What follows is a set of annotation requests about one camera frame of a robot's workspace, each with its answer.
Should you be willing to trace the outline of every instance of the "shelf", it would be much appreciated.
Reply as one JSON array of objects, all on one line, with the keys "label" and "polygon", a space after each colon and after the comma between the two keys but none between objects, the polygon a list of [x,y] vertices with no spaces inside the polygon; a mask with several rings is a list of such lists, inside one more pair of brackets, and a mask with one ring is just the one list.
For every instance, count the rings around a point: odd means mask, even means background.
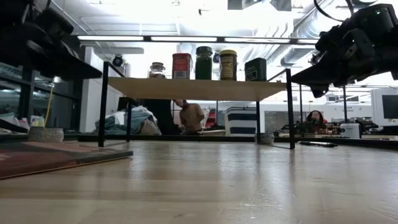
[{"label": "shelf", "polygon": [[114,78],[108,84],[137,99],[261,101],[286,89],[285,83]]}]

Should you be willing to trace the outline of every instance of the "bowl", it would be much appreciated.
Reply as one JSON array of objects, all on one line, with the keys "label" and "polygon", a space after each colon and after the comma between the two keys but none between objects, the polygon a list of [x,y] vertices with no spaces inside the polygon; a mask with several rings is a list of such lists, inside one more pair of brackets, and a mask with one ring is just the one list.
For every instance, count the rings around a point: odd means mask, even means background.
[{"label": "bowl", "polygon": [[31,127],[27,134],[28,141],[35,142],[62,142],[62,128]]}]

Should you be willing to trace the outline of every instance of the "jar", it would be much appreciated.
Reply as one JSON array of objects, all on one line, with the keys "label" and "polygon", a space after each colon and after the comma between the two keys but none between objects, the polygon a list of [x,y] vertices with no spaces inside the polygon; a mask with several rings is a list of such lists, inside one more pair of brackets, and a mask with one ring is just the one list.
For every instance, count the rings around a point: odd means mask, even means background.
[{"label": "jar", "polygon": [[197,48],[197,62],[195,64],[195,79],[211,80],[213,73],[213,60],[211,55],[213,51],[211,47],[201,46]]},{"label": "jar", "polygon": [[173,79],[189,79],[192,69],[192,57],[190,54],[173,54]]},{"label": "jar", "polygon": [[148,71],[149,78],[166,78],[166,68],[161,62],[153,62]]},{"label": "jar", "polygon": [[234,50],[220,52],[220,79],[236,81],[237,53]]}]

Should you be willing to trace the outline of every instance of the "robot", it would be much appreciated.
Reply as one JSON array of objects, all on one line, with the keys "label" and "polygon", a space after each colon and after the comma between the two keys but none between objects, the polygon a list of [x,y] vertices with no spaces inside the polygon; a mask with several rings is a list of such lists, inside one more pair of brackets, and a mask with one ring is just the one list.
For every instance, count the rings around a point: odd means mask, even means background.
[{"label": "robot", "polygon": [[0,62],[27,66],[63,80],[99,78],[63,40],[73,26],[51,8],[39,11],[35,0],[0,0]]},{"label": "robot", "polygon": [[331,84],[343,87],[384,72],[398,80],[398,19],[391,4],[358,10],[322,32],[315,48],[312,66],[292,77],[292,82],[309,86],[315,98]]}]

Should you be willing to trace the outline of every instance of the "red rug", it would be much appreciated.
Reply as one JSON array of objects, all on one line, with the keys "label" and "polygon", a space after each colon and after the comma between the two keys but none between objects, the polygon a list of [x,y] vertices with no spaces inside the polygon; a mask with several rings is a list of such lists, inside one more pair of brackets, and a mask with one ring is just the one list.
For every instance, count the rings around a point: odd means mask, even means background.
[{"label": "red rug", "polygon": [[72,143],[0,144],[0,179],[132,156],[128,147],[121,148],[107,149]]}]

